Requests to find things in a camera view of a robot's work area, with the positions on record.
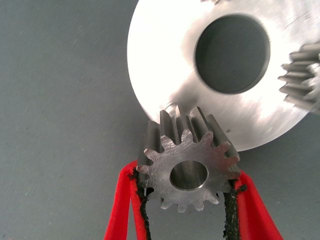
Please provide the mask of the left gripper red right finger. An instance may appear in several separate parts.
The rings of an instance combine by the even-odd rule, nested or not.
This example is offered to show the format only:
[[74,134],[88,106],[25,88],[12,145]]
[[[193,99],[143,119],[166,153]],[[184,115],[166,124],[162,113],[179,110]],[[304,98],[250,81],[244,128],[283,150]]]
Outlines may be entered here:
[[242,173],[224,194],[226,240],[282,240],[253,180]]

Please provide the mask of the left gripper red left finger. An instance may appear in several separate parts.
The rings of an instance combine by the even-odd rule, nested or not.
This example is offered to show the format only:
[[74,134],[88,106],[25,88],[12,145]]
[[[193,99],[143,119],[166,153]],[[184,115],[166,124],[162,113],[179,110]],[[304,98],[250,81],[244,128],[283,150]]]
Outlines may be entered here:
[[113,206],[104,234],[105,240],[127,239],[130,207],[133,211],[136,238],[138,240],[151,239],[147,216],[143,213],[145,197],[138,191],[137,165],[137,161],[132,161],[119,172]]

